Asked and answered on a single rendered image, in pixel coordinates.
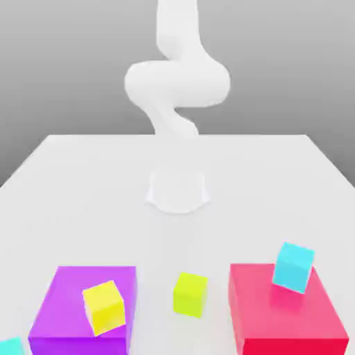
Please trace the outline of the small lime cube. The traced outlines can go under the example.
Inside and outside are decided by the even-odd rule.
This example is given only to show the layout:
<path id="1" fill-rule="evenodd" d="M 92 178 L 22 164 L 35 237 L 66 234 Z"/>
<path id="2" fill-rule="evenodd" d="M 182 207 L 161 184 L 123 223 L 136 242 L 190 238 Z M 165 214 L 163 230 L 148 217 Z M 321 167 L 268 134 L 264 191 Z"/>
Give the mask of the small lime cube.
<path id="1" fill-rule="evenodd" d="M 181 272 L 173 289 L 173 310 L 182 315 L 201 318 L 207 299 L 208 279 Z"/>

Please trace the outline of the small cyan cube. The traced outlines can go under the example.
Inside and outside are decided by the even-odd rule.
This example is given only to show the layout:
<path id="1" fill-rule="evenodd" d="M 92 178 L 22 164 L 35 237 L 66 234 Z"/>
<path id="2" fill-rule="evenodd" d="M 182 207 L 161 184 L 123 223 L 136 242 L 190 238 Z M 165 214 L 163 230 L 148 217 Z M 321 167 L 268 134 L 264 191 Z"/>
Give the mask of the small cyan cube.
<path id="1" fill-rule="evenodd" d="M 314 250 L 284 242 L 277 256 L 272 276 L 273 284 L 304 294 L 314 257 Z"/>

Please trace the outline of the small yellow cube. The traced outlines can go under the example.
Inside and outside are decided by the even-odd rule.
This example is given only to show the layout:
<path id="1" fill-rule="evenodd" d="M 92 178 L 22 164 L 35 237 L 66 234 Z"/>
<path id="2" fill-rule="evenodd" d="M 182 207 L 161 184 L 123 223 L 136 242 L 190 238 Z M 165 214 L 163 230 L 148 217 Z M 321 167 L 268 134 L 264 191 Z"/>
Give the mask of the small yellow cube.
<path id="1" fill-rule="evenodd" d="M 85 313 L 95 336 L 126 324 L 125 303 L 113 280 L 86 288 L 82 295 Z"/>

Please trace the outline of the small turquoise cube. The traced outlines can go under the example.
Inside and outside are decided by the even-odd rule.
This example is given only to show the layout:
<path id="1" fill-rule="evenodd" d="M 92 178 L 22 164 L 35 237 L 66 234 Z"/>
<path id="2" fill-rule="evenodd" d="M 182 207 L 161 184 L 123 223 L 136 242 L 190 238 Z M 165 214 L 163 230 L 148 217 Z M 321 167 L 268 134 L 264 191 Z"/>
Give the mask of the small turquoise cube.
<path id="1" fill-rule="evenodd" d="M 20 337 L 0 341 L 0 355 L 25 355 Z"/>

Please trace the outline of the large purple box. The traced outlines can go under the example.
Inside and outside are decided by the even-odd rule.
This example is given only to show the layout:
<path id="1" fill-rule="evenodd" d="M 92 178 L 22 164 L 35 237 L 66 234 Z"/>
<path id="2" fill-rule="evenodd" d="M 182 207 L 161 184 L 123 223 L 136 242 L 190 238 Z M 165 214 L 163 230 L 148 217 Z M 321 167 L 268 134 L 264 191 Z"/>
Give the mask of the large purple box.
<path id="1" fill-rule="evenodd" d="M 125 303 L 126 324 L 95 336 L 82 291 L 113 280 Z M 33 355 L 129 355 L 137 301 L 134 266 L 60 266 L 29 333 Z"/>

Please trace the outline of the large red box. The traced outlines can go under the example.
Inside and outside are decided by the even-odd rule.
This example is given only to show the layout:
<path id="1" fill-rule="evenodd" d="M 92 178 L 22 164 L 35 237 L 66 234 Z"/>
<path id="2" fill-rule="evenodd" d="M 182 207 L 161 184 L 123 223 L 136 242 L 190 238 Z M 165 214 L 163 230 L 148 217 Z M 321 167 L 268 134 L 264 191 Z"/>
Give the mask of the large red box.
<path id="1" fill-rule="evenodd" d="M 345 355 L 349 336 L 316 272 L 305 293 L 272 283 L 271 263 L 233 263 L 228 298 L 238 355 Z"/>

